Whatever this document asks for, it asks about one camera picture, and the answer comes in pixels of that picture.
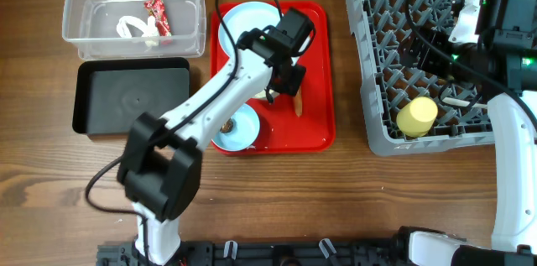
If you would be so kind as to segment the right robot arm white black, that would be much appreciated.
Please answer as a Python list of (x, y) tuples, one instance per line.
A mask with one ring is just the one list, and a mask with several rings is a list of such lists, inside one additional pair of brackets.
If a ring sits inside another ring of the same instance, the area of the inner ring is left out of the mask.
[(536, 52), (519, 44), (486, 50), (455, 48), (432, 30), (403, 46), (403, 65), (482, 86), (496, 149), (497, 210), (491, 248), (443, 232), (401, 229), (400, 257), (415, 265), (534, 265), (536, 263)]

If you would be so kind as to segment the white plastic spoon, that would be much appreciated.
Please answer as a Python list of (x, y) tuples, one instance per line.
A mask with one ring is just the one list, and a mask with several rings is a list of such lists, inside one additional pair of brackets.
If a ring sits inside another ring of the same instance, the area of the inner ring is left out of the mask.
[(481, 104), (481, 103), (478, 103), (478, 102), (463, 101), (463, 100), (456, 99), (456, 98), (451, 98), (451, 97), (445, 97), (441, 101), (444, 104), (452, 106), (452, 107), (487, 109), (486, 104)]

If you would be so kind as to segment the yellow cup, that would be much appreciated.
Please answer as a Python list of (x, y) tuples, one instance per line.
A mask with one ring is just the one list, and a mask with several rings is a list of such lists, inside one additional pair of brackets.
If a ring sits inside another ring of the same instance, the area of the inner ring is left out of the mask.
[(425, 136), (438, 115), (438, 106), (426, 96), (416, 97), (396, 117), (399, 130), (408, 137)]

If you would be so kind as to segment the green bowl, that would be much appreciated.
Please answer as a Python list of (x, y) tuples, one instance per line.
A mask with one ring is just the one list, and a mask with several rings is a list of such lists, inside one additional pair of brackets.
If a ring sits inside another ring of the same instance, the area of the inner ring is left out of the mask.
[[(274, 91), (274, 90), (272, 90), (272, 89), (269, 89), (269, 90), (268, 90), (268, 93), (269, 93), (269, 95), (270, 95), (272, 98), (276, 98), (276, 97), (279, 95), (278, 92), (276, 92), (276, 91)], [(265, 100), (265, 101), (267, 101), (266, 91), (265, 91), (265, 90), (262, 90), (261, 92), (255, 94), (255, 95), (253, 96), (253, 98), (254, 98), (254, 99), (259, 99), (259, 100)]]

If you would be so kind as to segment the red snack wrapper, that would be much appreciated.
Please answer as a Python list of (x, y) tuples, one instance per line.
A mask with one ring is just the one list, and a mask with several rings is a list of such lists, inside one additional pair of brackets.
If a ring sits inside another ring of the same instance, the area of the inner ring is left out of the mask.
[(163, 0), (148, 0), (143, 5), (148, 11), (149, 17), (154, 19), (154, 27), (158, 30), (159, 36), (171, 36), (171, 27)]

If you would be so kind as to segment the white tissue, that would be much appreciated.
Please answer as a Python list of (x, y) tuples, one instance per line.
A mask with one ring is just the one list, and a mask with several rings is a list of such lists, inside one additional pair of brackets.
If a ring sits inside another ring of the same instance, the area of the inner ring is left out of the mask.
[(159, 36), (156, 19), (153, 16), (149, 16), (146, 20), (134, 16), (122, 16), (117, 22), (116, 32), (120, 38), (147, 38), (145, 45), (148, 48), (159, 46), (159, 41), (153, 39)]

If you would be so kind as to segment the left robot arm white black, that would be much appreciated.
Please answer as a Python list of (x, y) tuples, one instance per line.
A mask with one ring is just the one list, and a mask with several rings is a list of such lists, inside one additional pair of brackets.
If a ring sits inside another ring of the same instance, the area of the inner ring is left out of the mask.
[(233, 55), (194, 96), (162, 117), (131, 127), (117, 180), (133, 203), (135, 246), (146, 265), (165, 265), (180, 248), (179, 217), (201, 182), (203, 153), (222, 125), (259, 92), (293, 96), (305, 77), (297, 64), (316, 36), (269, 25), (231, 38)]

